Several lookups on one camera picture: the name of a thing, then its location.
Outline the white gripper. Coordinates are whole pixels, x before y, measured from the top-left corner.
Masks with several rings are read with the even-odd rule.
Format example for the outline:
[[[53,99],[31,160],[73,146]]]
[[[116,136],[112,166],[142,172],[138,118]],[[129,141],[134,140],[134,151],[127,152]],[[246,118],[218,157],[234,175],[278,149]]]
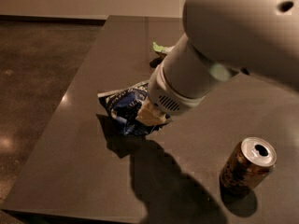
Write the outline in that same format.
[[[164,124],[166,114],[182,115],[204,100],[204,96],[193,99],[175,91],[166,81],[163,64],[156,67],[149,79],[148,98],[142,103],[135,118],[146,126]]]

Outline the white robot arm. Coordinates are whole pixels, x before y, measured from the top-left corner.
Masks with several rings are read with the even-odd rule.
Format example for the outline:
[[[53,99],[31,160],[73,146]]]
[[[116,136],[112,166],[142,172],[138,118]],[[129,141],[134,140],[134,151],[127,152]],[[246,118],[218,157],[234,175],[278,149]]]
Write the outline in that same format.
[[[243,73],[299,88],[299,0],[186,0],[184,34],[150,77],[137,113],[147,126],[198,106]]]

